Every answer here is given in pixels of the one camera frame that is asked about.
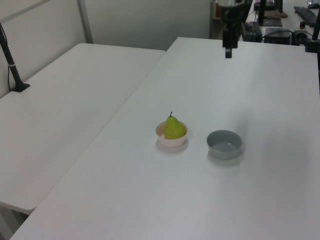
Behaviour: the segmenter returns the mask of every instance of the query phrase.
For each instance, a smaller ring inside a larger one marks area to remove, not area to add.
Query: white wall
[[[177,37],[209,38],[210,0],[84,0],[93,42],[167,50]]]
[[[77,0],[50,0],[2,26],[23,82],[76,44],[85,43]],[[0,98],[9,92],[7,66],[0,49]]]

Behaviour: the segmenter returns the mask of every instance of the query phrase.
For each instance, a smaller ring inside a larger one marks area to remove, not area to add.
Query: cable
[[[10,82],[9,82],[9,76],[10,76],[10,67],[8,66],[8,88],[9,88],[9,92],[11,92],[12,90],[11,90],[11,88],[10,88]]]
[[[256,17],[257,17],[257,14],[254,15],[254,22],[256,22]]]
[[[307,32],[307,31],[304,31],[306,32],[307,34],[309,34],[311,37],[312,37],[312,34],[310,32]]]
[[[7,35],[6,35],[6,32],[5,32],[4,28],[2,27],[1,23],[0,23],[0,29],[1,29],[1,32],[3,32],[4,38],[5,38],[5,42],[8,44]]]
[[[0,29],[1,29],[1,32],[3,33],[3,35],[4,35],[6,44],[8,44],[7,35],[6,35],[6,32],[5,32],[4,28],[2,27],[1,23],[0,23]],[[9,65],[8,65],[8,88],[9,88],[9,92],[11,92],[11,88],[10,88],[10,67],[9,67]]]
[[[249,13],[248,17],[254,12],[255,10],[253,10],[251,13]]]
[[[264,35],[264,36],[262,37],[262,39],[264,39],[265,37],[269,37],[269,36],[271,36],[271,35],[274,35],[274,34],[278,34],[278,33],[287,33],[287,32],[291,33],[291,35],[290,35],[290,37],[291,37],[291,36],[292,36],[292,34],[293,34],[293,32],[292,32],[292,31],[290,31],[290,30],[280,30],[280,31],[273,31],[273,32],[270,32],[270,33],[268,33],[268,34]]]

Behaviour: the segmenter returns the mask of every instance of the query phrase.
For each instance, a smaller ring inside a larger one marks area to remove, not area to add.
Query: pear
[[[164,137],[166,139],[179,139],[186,134],[185,126],[179,122],[174,116],[170,116],[166,119],[166,124],[164,128]]]

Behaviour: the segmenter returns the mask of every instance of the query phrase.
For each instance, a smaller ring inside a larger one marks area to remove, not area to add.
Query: equipment
[[[286,28],[267,27],[265,29],[264,42],[267,44],[290,45],[291,33]]]
[[[274,5],[279,13],[283,13],[283,0],[274,0]],[[258,23],[260,26],[282,27],[281,19],[278,16],[265,17],[266,0],[260,1]]]
[[[299,27],[296,27],[292,34],[291,45],[299,46],[300,44],[306,44],[308,38],[308,31],[306,30],[306,23],[304,21],[300,22]]]
[[[312,4],[309,4],[307,7],[308,9],[318,9],[320,5],[319,3],[312,3]]]
[[[241,34],[244,42],[256,42],[262,41],[262,32],[257,22],[242,22]]]
[[[307,25],[314,28],[317,16],[307,7],[294,6],[295,12],[305,21]]]
[[[2,28],[1,23],[0,23],[0,45],[2,47],[3,53],[4,53],[6,61],[8,63],[8,67],[10,68],[12,76],[15,81],[15,88],[12,89],[12,91],[20,93],[23,90],[30,87],[30,84],[26,84],[21,81],[16,64],[15,64],[14,59],[12,58],[12,55],[10,53],[10,50],[8,47],[7,37],[6,37],[4,29]]]
[[[245,0],[218,0],[221,9],[221,20],[226,23],[223,30],[222,47],[225,48],[225,57],[232,57],[232,49],[238,47],[240,24],[244,22],[246,13]]]
[[[318,62],[320,63],[319,61],[320,60],[320,41],[318,40],[319,31],[320,31],[320,11],[318,11],[318,15],[316,16],[312,38],[311,39],[308,38],[305,43],[305,51],[307,53],[317,53]]]
[[[253,5],[253,10],[254,11],[259,11],[260,10],[260,2],[256,1]],[[277,10],[277,7],[273,1],[267,1],[265,3],[265,10],[270,11],[270,10]]]

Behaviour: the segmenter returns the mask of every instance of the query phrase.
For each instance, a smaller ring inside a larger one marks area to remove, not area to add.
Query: white table
[[[256,15],[256,18],[255,18],[256,12],[253,12],[254,3],[255,3],[255,0],[253,0],[251,4],[251,8],[249,11],[250,15],[247,17],[246,22],[258,21],[258,15]],[[282,26],[261,26],[260,29],[261,29],[262,35],[263,36],[265,35],[266,28],[284,28],[284,29],[289,29],[292,32],[295,30],[295,28],[298,28],[300,25],[300,22],[303,21],[303,19],[297,13],[295,13],[294,6],[306,8],[308,6],[307,0],[283,0],[283,11],[288,15],[288,17],[281,18]],[[311,9],[311,11],[313,11],[314,14],[317,16],[319,9]],[[309,25],[306,25],[305,29],[311,35],[314,32],[314,28],[310,27]]]
[[[188,139],[164,149],[171,111]],[[318,239],[319,120],[303,47],[178,38],[12,240]],[[220,129],[237,158],[208,155]]]
[[[164,51],[79,44],[0,100],[0,206],[30,214]]]

